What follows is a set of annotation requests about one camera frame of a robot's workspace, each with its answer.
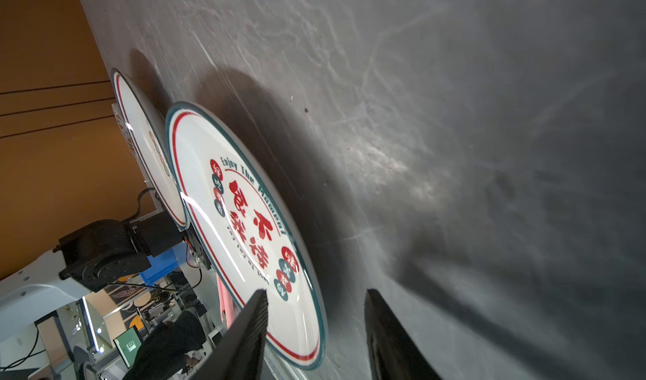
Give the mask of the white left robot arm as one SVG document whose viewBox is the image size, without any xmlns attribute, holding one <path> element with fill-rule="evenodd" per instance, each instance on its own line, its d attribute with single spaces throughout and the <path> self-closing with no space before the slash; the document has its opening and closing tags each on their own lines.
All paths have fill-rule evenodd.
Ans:
<svg viewBox="0 0 646 380">
<path fill-rule="evenodd" d="M 167 213 L 129 223 L 91 223 L 59 240 L 30 265 L 1 280 L 1 340 L 61 307 L 139 274 L 183 240 Z"/>
</svg>

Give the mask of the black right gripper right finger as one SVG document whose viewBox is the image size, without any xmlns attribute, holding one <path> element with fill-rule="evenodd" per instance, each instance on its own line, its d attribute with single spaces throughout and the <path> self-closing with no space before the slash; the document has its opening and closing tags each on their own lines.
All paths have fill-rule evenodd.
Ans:
<svg viewBox="0 0 646 380">
<path fill-rule="evenodd" d="M 376 289 L 366 292 L 364 316 L 373 379 L 441 378 Z"/>
</svg>

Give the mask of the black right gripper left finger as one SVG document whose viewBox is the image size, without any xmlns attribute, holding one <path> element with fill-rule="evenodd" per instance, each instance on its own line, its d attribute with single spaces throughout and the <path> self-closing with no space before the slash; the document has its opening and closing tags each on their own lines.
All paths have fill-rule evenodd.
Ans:
<svg viewBox="0 0 646 380">
<path fill-rule="evenodd" d="M 258 289 L 191 379 L 260 379 L 267 323 L 267 293 Z"/>
</svg>

